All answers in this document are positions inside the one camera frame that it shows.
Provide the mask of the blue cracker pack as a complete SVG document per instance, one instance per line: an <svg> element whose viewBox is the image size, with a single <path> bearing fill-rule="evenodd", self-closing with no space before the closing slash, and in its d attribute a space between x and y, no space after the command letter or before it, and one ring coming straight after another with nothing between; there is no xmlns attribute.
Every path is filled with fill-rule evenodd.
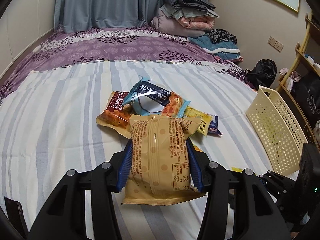
<svg viewBox="0 0 320 240"><path fill-rule="evenodd" d="M218 116L210 115L211 120L208 127L208 134L223 135L218 129Z"/></svg>

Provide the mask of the tan snack bag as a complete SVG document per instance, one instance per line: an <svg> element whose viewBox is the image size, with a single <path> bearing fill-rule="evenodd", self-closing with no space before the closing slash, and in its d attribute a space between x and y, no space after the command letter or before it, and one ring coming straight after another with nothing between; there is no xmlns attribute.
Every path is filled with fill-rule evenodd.
<svg viewBox="0 0 320 240"><path fill-rule="evenodd" d="M168 206L203 196L191 185L186 146L199 123L198 118L131 116L132 167L124 204Z"/></svg>

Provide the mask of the yellow sandwich biscuit pack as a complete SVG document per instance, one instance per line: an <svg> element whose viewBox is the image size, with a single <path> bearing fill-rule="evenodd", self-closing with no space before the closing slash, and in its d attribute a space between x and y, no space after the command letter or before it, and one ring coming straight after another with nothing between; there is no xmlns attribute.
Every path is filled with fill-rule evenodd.
<svg viewBox="0 0 320 240"><path fill-rule="evenodd" d="M210 115L211 114L204 113L202 111L196 110L196 109L189 107L189 106L184 111L184 117L199 119L200 123L199 123L197 131L205 136L208 135L208 127L209 127L210 120L211 120Z"/></svg>

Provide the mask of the red brown snack bag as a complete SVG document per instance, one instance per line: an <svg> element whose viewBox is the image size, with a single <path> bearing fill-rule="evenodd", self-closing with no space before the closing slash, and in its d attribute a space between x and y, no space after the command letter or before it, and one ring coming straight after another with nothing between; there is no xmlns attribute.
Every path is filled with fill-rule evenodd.
<svg viewBox="0 0 320 240"><path fill-rule="evenodd" d="M133 114L130 104L124 104L128 92L113 91L108 99L104 111L96 117L96 123L100 126L114 129L120 135L131 138L129 132L129 119Z"/></svg>

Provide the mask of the light blue bread bag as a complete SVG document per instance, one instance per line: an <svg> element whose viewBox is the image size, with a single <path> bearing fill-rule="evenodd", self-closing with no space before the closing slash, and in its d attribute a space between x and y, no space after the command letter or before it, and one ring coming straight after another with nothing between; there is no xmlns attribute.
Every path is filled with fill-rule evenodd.
<svg viewBox="0 0 320 240"><path fill-rule="evenodd" d="M122 105L130 105L136 114L142 116L181 118L189 103L180 94L142 77L125 96Z"/></svg>

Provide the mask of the black phone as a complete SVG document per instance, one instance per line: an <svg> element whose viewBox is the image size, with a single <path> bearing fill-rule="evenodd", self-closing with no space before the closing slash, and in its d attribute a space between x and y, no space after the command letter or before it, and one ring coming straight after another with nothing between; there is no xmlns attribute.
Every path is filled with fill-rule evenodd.
<svg viewBox="0 0 320 240"><path fill-rule="evenodd" d="M25 222L21 203L8 197L4 197L4 202L8 219L23 239L27 239L29 231Z"/></svg>

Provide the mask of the cream perforated plastic basket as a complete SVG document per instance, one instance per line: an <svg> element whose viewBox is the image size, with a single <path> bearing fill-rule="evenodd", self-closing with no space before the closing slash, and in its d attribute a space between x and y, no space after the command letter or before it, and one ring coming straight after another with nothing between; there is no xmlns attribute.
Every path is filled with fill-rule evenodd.
<svg viewBox="0 0 320 240"><path fill-rule="evenodd" d="M273 171L283 176L298 171L303 146L308 141L280 94L259 86L246 116L264 146Z"/></svg>

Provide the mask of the black Lanwei shopping bag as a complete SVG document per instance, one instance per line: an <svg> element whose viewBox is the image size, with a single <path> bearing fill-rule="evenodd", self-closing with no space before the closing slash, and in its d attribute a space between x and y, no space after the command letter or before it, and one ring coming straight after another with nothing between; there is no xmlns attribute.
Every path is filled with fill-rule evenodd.
<svg viewBox="0 0 320 240"><path fill-rule="evenodd" d="M291 95L303 111L312 129L316 127L319 121L319 93L320 93L319 75L308 72L298 82L295 82L291 90Z"/></svg>

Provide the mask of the wooden shelf unit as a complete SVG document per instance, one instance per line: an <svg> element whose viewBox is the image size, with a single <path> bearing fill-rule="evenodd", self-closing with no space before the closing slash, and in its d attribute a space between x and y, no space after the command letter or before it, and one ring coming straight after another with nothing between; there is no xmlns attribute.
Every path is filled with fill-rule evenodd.
<svg viewBox="0 0 320 240"><path fill-rule="evenodd" d="M309 44L312 42L315 42L316 46L319 47L319 23L313 13L305 15L305 25L306 33L302 43L297 43L295 46L296 55L292 66L289 69L281 69L279 71L280 78L277 91L294 113L307 140L318 144L319 121L317 121L316 127L312 129L303 111L291 95L294 83L298 82L308 72L319 75L319 57L315 58L310 55L311 49L309 48Z"/></svg>

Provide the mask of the black backpack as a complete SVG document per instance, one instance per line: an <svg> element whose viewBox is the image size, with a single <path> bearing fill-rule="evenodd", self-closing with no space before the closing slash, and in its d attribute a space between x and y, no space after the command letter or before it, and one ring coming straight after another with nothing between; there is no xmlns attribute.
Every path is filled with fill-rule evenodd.
<svg viewBox="0 0 320 240"><path fill-rule="evenodd" d="M255 90L260 86L270 88L277 75L277 67L273 60L262 59L252 70L246 69L245 82Z"/></svg>

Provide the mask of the leopard print cloth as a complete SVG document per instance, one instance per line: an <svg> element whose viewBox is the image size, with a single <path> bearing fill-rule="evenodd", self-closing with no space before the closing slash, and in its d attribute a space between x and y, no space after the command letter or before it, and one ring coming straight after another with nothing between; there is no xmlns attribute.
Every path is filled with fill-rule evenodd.
<svg viewBox="0 0 320 240"><path fill-rule="evenodd" d="M207 33L213 44L232 42L237 45L237 37L224 29L213 29Z"/></svg>

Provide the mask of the white wardrobe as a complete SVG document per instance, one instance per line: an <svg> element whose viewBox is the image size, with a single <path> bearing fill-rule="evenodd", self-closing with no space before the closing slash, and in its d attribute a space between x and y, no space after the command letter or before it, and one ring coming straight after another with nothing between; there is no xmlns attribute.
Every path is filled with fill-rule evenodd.
<svg viewBox="0 0 320 240"><path fill-rule="evenodd" d="M1 15L1 76L52 31L55 0L11 0Z"/></svg>

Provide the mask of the folded quilt stack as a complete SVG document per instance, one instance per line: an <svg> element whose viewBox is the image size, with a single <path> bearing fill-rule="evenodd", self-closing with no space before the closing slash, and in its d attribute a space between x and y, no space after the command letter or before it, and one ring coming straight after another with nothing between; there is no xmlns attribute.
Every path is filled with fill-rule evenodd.
<svg viewBox="0 0 320 240"><path fill-rule="evenodd" d="M150 25L157 32L197 38L214 29L219 15L205 0L163 0Z"/></svg>

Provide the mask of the blue curtain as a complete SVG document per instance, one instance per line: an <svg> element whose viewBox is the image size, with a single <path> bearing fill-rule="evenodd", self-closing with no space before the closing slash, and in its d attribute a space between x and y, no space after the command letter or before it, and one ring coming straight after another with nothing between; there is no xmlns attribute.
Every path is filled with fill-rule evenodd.
<svg viewBox="0 0 320 240"><path fill-rule="evenodd" d="M149 23L163 0L56 0L54 31L131 28Z"/></svg>

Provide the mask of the wall outlet plate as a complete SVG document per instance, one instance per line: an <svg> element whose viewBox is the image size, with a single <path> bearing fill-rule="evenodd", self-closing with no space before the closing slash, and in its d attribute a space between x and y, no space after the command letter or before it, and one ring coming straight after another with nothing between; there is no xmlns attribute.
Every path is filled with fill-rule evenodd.
<svg viewBox="0 0 320 240"><path fill-rule="evenodd" d="M280 43L279 41L277 41L272 36L269 37L268 44L271 45L274 49L276 49L280 53L281 53L282 49L284 48L284 45L282 43Z"/></svg>

